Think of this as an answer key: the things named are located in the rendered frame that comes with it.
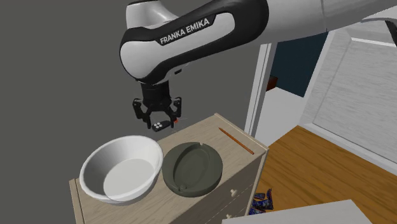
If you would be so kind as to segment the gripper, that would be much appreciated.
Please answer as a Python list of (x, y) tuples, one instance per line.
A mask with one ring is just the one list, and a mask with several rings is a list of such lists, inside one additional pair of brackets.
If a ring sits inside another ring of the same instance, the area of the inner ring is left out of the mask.
[(135, 98), (132, 106), (138, 120), (142, 120), (147, 128), (151, 128), (150, 113), (143, 112), (141, 106), (144, 104), (151, 112), (164, 111), (170, 118), (171, 128), (181, 117), (182, 98), (171, 98), (169, 82), (157, 85), (141, 84), (143, 100)]

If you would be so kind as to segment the black remote control white buttons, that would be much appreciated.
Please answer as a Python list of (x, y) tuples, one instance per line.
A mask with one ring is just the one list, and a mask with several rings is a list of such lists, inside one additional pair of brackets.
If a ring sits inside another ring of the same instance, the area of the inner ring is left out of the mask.
[(154, 123), (151, 126), (151, 128), (152, 128), (153, 131), (159, 132), (161, 130), (166, 129), (167, 127), (172, 126), (173, 124), (174, 124), (174, 122), (171, 122), (170, 120), (164, 120), (164, 121), (161, 121), (161, 122)]

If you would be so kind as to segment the light wood chest of drawers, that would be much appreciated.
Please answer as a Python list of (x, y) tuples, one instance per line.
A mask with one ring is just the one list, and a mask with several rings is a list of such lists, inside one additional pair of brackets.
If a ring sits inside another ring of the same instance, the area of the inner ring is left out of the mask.
[[(254, 155), (218, 127), (254, 151)], [(69, 186), (76, 224), (221, 224), (224, 219), (247, 215), (268, 148), (217, 113), (158, 143), (167, 153), (183, 142), (205, 143), (220, 154), (223, 174), (211, 193), (181, 197), (170, 191), (160, 176), (147, 196), (131, 205), (116, 206), (88, 196), (80, 181), (72, 179)]]

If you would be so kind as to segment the dark grey-green round dish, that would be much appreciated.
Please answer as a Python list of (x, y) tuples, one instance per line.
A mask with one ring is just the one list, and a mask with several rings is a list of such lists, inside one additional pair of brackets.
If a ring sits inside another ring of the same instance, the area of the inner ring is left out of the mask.
[(163, 179), (182, 197), (201, 197), (213, 191), (223, 173), (223, 161), (211, 146), (186, 142), (173, 147), (164, 157)]

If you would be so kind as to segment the white bowl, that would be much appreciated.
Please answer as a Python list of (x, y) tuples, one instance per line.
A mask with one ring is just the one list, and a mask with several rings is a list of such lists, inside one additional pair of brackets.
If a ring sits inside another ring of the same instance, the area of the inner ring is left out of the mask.
[(80, 171), (80, 186), (108, 204), (132, 204), (155, 185), (162, 168), (160, 145), (145, 136), (125, 136), (94, 150)]

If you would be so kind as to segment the orange-brown pencil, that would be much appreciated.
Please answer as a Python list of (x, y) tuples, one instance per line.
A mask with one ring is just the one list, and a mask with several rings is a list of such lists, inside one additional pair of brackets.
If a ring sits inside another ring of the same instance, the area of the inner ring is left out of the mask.
[(221, 127), (218, 127), (218, 129), (224, 133), (226, 136), (228, 136), (231, 140), (233, 140), (234, 142), (236, 142), (239, 146), (241, 146), (242, 148), (244, 148), (247, 152), (249, 152), (250, 154), (254, 155), (254, 151), (250, 150), (247, 146), (245, 146), (244, 144), (242, 144), (239, 140), (237, 140), (236, 138), (234, 138), (231, 134), (229, 134), (227, 131), (225, 131), (224, 129), (222, 129)]

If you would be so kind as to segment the blue patterned crumpled object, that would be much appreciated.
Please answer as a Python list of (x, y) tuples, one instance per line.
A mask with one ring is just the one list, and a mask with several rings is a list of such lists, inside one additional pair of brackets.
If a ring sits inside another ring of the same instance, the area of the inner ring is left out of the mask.
[(265, 213), (267, 210), (273, 210), (272, 189), (269, 188), (266, 193), (255, 193), (254, 199), (249, 208), (248, 215)]

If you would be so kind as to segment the white panelled door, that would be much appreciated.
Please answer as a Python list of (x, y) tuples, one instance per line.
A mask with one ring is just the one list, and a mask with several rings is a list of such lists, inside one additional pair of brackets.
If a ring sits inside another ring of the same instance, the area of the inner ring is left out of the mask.
[(397, 176), (396, 25), (375, 16), (329, 32), (299, 124)]

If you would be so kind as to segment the white door frame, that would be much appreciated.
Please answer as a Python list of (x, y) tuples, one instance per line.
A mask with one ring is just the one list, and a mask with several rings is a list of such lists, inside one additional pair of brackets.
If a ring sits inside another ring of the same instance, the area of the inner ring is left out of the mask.
[(281, 88), (303, 97), (312, 78), (328, 33), (260, 46), (244, 131), (255, 136), (270, 76)]

